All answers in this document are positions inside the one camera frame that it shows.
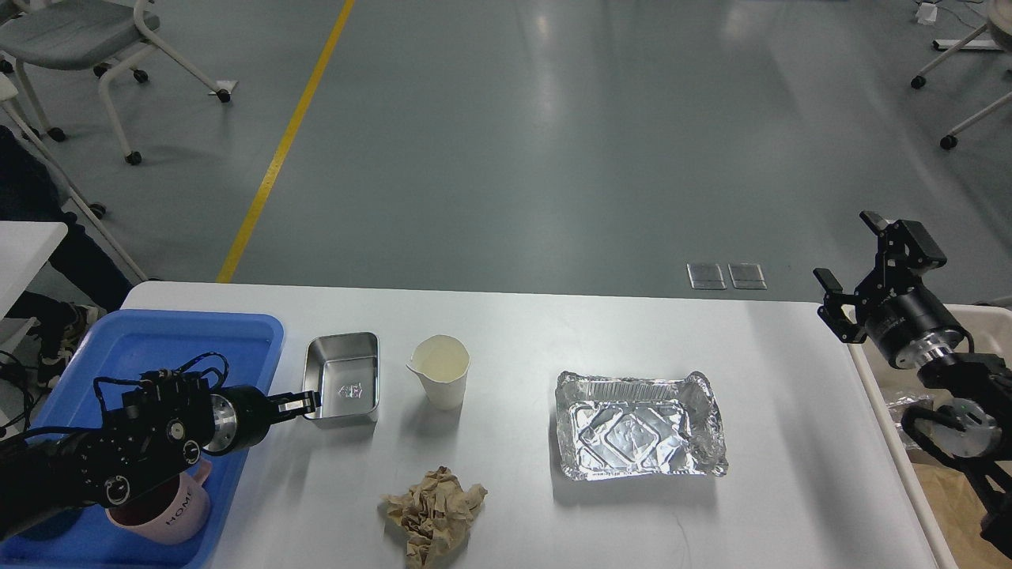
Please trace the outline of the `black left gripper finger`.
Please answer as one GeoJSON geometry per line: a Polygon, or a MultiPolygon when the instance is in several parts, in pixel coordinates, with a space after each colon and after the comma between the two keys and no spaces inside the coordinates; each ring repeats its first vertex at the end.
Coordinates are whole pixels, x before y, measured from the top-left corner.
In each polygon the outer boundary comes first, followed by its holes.
{"type": "Polygon", "coordinates": [[[271,421],[289,421],[314,414],[321,405],[321,396],[319,391],[275,394],[269,396],[269,405],[274,407],[271,421]]]}

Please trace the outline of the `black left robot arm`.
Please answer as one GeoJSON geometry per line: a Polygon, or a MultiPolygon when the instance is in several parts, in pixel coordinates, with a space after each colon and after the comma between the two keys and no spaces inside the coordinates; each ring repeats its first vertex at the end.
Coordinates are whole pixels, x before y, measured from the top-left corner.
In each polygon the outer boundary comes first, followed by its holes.
{"type": "Polygon", "coordinates": [[[227,386],[228,363],[199,370],[199,361],[138,379],[97,377],[98,428],[40,426],[4,439],[3,539],[71,509],[123,507],[207,454],[253,448],[272,425],[321,407],[319,391],[227,386]]]}

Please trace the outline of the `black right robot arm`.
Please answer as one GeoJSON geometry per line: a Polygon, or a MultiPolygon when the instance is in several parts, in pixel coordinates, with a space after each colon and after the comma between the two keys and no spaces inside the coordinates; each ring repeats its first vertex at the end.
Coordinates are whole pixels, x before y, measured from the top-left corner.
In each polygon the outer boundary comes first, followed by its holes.
{"type": "Polygon", "coordinates": [[[860,219],[876,236],[874,268],[851,294],[828,269],[815,269],[823,288],[819,317],[847,345],[871,340],[886,363],[913,370],[923,386],[950,393],[937,409],[914,405],[901,429],[921,450],[965,476],[984,507],[980,536],[1010,554],[1010,369],[1002,357],[977,352],[972,333],[925,287],[923,277],[946,264],[925,227],[887,220],[872,210],[860,219]]]}

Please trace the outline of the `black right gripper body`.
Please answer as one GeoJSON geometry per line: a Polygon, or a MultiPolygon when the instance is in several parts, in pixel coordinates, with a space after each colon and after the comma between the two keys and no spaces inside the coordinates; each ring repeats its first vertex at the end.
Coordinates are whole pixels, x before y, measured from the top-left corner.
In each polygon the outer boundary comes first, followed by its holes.
{"type": "Polygon", "coordinates": [[[924,364],[932,350],[954,352],[969,338],[966,328],[922,277],[868,277],[854,292],[858,327],[854,342],[862,345],[871,340],[886,363],[897,370],[924,364]]]}

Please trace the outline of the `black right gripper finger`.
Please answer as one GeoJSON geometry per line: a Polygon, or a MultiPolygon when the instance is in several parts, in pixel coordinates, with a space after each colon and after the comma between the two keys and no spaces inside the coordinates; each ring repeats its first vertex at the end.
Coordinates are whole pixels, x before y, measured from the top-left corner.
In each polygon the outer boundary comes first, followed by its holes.
{"type": "Polygon", "coordinates": [[[842,284],[830,269],[814,269],[814,278],[823,288],[823,303],[817,310],[820,320],[827,325],[835,338],[849,345],[860,345],[867,339],[863,325],[846,316],[845,306],[853,306],[857,296],[845,294],[842,284]]]}
{"type": "Polygon", "coordinates": [[[947,263],[942,252],[924,227],[914,220],[893,220],[872,210],[863,210],[860,219],[876,236],[872,281],[920,281],[928,271],[947,263]]]}

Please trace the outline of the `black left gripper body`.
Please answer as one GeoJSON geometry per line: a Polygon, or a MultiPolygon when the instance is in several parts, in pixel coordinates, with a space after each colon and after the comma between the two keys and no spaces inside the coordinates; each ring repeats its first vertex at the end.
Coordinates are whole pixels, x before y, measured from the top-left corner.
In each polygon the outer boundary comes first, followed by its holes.
{"type": "Polygon", "coordinates": [[[212,393],[213,435],[207,454],[225,456],[255,446],[269,431],[269,401],[255,386],[230,386],[212,393]]]}

